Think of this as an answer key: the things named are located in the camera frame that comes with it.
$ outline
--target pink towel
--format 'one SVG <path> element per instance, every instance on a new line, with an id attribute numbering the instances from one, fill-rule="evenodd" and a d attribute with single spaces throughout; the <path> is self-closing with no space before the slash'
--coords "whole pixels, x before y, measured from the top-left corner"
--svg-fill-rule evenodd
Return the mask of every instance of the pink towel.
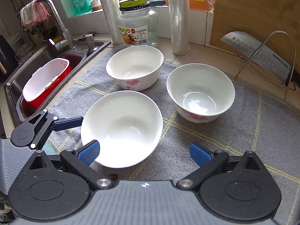
<path id="1" fill-rule="evenodd" d="M 33 0 L 27 4 L 20 11 L 21 23 L 24 28 L 29 25 L 35 25 L 38 22 L 42 22 L 50 17 L 48 11 L 42 3 L 37 3 L 37 0 Z"/>

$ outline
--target white bowl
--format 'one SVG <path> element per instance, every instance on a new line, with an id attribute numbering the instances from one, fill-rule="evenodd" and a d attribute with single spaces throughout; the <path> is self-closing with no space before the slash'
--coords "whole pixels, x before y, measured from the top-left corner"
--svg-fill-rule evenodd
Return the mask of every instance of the white bowl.
<path id="1" fill-rule="evenodd" d="M 126 90 L 142 91 L 158 79 L 164 56 L 152 46 L 131 46 L 114 54 L 106 64 L 107 73 Z"/>
<path id="2" fill-rule="evenodd" d="M 231 80 L 219 69 L 206 64 L 186 64 L 174 69 L 167 90 L 178 113 L 194 123 L 208 123 L 233 104 Z"/>
<path id="3" fill-rule="evenodd" d="M 81 140 L 100 143 L 96 162 L 110 168 L 130 167 L 146 159 L 163 131 L 158 106 L 135 91 L 117 91 L 96 101 L 81 126 Z"/>

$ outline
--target bowl rim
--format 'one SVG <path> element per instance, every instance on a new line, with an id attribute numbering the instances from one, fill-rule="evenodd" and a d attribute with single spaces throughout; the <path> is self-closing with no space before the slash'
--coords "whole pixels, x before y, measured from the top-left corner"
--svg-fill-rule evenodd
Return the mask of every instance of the bowl rim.
<path id="1" fill-rule="evenodd" d="M 152 73 L 155 72 L 156 70 L 158 70 L 158 69 L 163 65 L 163 62 L 164 62 L 164 60 L 165 60 L 165 59 L 164 59 L 163 53 L 162 53 L 159 49 L 157 49 L 156 47 L 153 47 L 153 46 L 147 46 L 147 45 L 140 45 L 140 46 L 142 46 L 142 47 L 151 47 L 151 48 L 154 48 L 156 51 L 158 51 L 158 52 L 161 54 L 161 56 L 163 57 L 163 59 L 162 59 L 162 61 L 160 62 L 159 66 L 158 66 L 157 68 L 155 68 L 155 69 L 152 70 L 151 72 L 149 72 L 149 73 L 147 73 L 147 74 L 145 74 L 145 75 L 143 75 L 143 76 L 141 76 L 141 77 L 138 77 L 138 78 L 120 79 L 120 78 L 116 78 L 116 77 L 112 76 L 112 75 L 107 71 L 108 63 L 109 63 L 110 60 L 111 60 L 115 55 L 117 55 L 118 53 L 120 53 L 120 52 L 122 52 L 122 51 L 124 51 L 124 50 L 128 50 L 128 49 L 134 48 L 134 47 L 139 47 L 139 46 L 130 46 L 130 47 L 127 47 L 127 48 L 124 48 L 124 49 L 118 51 L 117 53 L 115 53 L 114 55 L 111 56 L 111 58 L 107 61 L 106 67 L 105 67 L 107 74 L 108 74 L 109 76 L 111 76 L 112 78 L 116 79 L 116 80 L 126 80 L 126 81 L 128 81 L 128 80 L 137 80 L 137 79 L 141 79 L 141 78 L 143 78 L 143 77 L 145 77 L 145 76 L 147 76 L 147 75 L 149 75 L 149 74 L 152 74 Z"/>
<path id="2" fill-rule="evenodd" d="M 141 93 L 141 92 L 138 92 L 138 91 L 128 91 L 128 90 L 115 91 L 115 92 L 109 93 L 109 94 L 107 94 L 107 95 L 101 97 L 101 98 L 98 99 L 96 102 L 100 101 L 101 99 L 103 99 L 104 97 L 106 97 L 106 96 L 108 96 L 108 95 L 121 94 L 121 93 L 122 93 L 122 94 L 126 94 L 126 92 L 128 92 L 128 93 L 129 93 L 129 92 L 130 92 L 130 93 L 133 92 L 133 95 L 136 94 L 136 95 L 139 95 L 139 96 L 141 96 L 141 97 L 146 97 L 146 98 L 148 98 L 149 100 L 152 101 L 152 103 L 153 103 L 154 106 L 157 108 L 158 113 L 159 113 L 158 116 L 159 116 L 159 124 L 160 124 L 160 128 L 159 128 L 158 131 L 157 131 L 159 138 L 157 138 L 157 141 L 154 142 L 153 149 L 151 150 L 151 152 L 149 152 L 149 155 L 148 155 L 148 156 L 146 156 L 144 159 L 142 159 L 142 160 L 140 160 L 139 162 L 137 162 L 137 163 L 135 163 L 135 164 L 132 164 L 132 165 L 130 165 L 130 166 L 110 167 L 110 166 L 103 165 L 102 163 L 100 163 L 99 161 L 97 161 L 97 160 L 95 159 L 95 161 L 96 161 L 97 163 L 99 163 L 100 165 L 103 165 L 103 166 L 105 166 L 105 167 L 108 167 L 108 168 L 127 168 L 127 167 L 132 167 L 132 166 L 134 166 L 134 165 L 137 165 L 137 164 L 141 163 L 142 161 L 144 161 L 145 159 L 147 159 L 147 158 L 153 153 L 153 151 L 154 151 L 154 150 L 156 149 L 156 147 L 158 146 L 158 144 L 159 144 L 159 142 L 160 142 L 160 140 L 161 140 L 161 136 L 162 136 L 162 134 L 163 134 L 164 121 L 163 121 L 163 116 L 162 116 L 162 114 L 161 114 L 161 111 L 160 111 L 158 105 L 157 105 L 157 104 L 155 103 L 155 101 L 152 100 L 149 96 L 147 96 L 147 95 L 145 95 L 145 94 L 143 94 L 143 93 Z M 87 115 L 87 113 L 89 112 L 89 110 L 92 108 L 93 105 L 91 105 L 91 107 L 90 107 L 90 108 L 88 109 L 88 111 L 86 112 L 86 114 L 85 114 L 85 116 L 84 116 L 84 118 L 83 118 L 83 121 L 82 121 L 81 126 L 83 125 L 83 123 L 84 123 L 84 121 L 85 121 L 85 119 L 86 119 L 86 115 Z M 81 141 L 82 141 L 82 144 L 83 144 L 82 134 L 81 134 L 81 133 L 82 133 L 82 127 L 81 127 L 81 130 L 80 130 L 80 138 L 81 138 Z"/>
<path id="3" fill-rule="evenodd" d="M 171 90 L 170 90 L 169 87 L 168 87 L 168 81 L 169 81 L 169 78 L 170 78 L 171 74 L 172 74 L 175 70 L 177 70 L 177 69 L 179 69 L 179 68 L 181 68 L 181 67 L 188 67 L 189 65 L 195 65 L 195 64 L 196 64 L 196 65 L 205 65 L 205 66 L 208 66 L 208 67 L 213 68 L 214 70 L 218 70 L 218 71 L 220 71 L 222 74 L 224 74 L 224 76 L 230 81 L 231 86 L 232 86 L 232 89 L 233 89 L 233 100 L 232 100 L 232 102 L 230 103 L 230 105 L 229 105 L 228 108 L 226 108 L 226 109 L 224 109 L 224 110 L 222 110 L 222 111 L 220 111 L 220 112 L 218 112 L 218 113 L 214 113 L 214 114 L 198 114 L 198 113 L 194 113 L 194 112 L 191 112 L 190 110 L 186 109 L 184 106 L 182 106 L 181 104 L 179 104 L 179 103 L 175 100 L 175 98 L 173 97 L 173 94 L 171 93 Z M 216 67 L 213 67 L 213 66 L 211 66 L 211 65 L 208 65 L 208 64 L 191 63 L 191 64 L 184 64 L 184 65 L 181 65 L 181 66 L 175 68 L 175 69 L 169 74 L 169 76 L 168 76 L 167 83 L 166 83 L 166 87 L 167 87 L 167 92 L 168 92 L 169 96 L 171 97 L 171 99 L 173 100 L 173 102 L 175 102 L 179 107 L 183 108 L 185 111 L 187 111 L 187 112 L 189 112 L 189 113 L 192 113 L 192 114 L 195 114 L 195 115 L 198 115 L 198 116 L 203 116 L 203 117 L 213 117 L 213 116 L 221 115 L 222 113 L 226 112 L 226 111 L 232 106 L 232 104 L 234 103 L 234 100 L 235 100 L 235 98 L 236 98 L 236 90 L 235 90 L 235 88 L 234 88 L 234 85 L 233 85 L 231 79 L 229 79 L 229 77 L 228 77 L 225 73 L 223 73 L 221 70 L 219 70 L 219 69 L 217 69 Z"/>

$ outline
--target glass jar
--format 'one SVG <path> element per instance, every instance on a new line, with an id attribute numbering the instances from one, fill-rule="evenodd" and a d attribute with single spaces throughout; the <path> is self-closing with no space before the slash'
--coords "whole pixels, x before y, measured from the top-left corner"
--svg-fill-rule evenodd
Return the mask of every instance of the glass jar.
<path id="1" fill-rule="evenodd" d="M 123 0 L 117 25 L 124 41 L 133 46 L 153 46 L 157 42 L 158 14 L 147 0 Z"/>

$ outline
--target white bowl with pink flowers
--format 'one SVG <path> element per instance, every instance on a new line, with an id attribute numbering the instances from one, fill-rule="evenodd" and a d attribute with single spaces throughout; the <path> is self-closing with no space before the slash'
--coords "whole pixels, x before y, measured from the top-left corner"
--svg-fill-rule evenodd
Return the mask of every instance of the white bowl with pink flowers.
<path id="1" fill-rule="evenodd" d="M 132 46 L 114 54 L 106 64 L 107 73 L 125 90 L 142 91 L 158 79 L 164 56 L 152 46 Z"/>
<path id="2" fill-rule="evenodd" d="M 186 64 L 174 69 L 167 90 L 176 110 L 194 123 L 208 123 L 233 104 L 235 89 L 219 69 L 206 64 Z"/>

